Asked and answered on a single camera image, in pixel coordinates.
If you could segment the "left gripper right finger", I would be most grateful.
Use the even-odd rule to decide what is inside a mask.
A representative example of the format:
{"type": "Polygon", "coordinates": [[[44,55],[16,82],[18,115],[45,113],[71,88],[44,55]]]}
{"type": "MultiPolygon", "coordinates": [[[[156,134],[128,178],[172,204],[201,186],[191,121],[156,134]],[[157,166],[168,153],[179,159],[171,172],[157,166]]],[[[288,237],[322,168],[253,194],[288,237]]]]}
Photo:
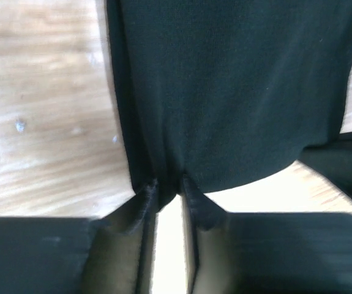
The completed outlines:
{"type": "Polygon", "coordinates": [[[181,187],[189,293],[352,293],[352,215],[231,213],[181,187]]]}

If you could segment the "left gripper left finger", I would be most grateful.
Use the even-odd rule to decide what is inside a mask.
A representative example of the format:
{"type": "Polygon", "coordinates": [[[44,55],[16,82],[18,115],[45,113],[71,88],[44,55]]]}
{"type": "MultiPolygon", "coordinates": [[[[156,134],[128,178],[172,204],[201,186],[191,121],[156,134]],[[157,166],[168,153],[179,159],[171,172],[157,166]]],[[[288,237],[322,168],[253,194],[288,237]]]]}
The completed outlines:
{"type": "Polygon", "coordinates": [[[157,196],[101,219],[0,217],[0,293],[149,293],[157,196]]]}

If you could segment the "black tank top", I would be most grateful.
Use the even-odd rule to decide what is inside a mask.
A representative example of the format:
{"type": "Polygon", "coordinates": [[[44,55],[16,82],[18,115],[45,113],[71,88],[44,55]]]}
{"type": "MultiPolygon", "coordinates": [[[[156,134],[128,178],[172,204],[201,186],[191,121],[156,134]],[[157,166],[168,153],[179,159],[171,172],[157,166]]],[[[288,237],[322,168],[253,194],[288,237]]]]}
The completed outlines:
{"type": "Polygon", "coordinates": [[[299,160],[352,198],[352,1],[107,1],[135,192],[164,207],[299,160]]]}

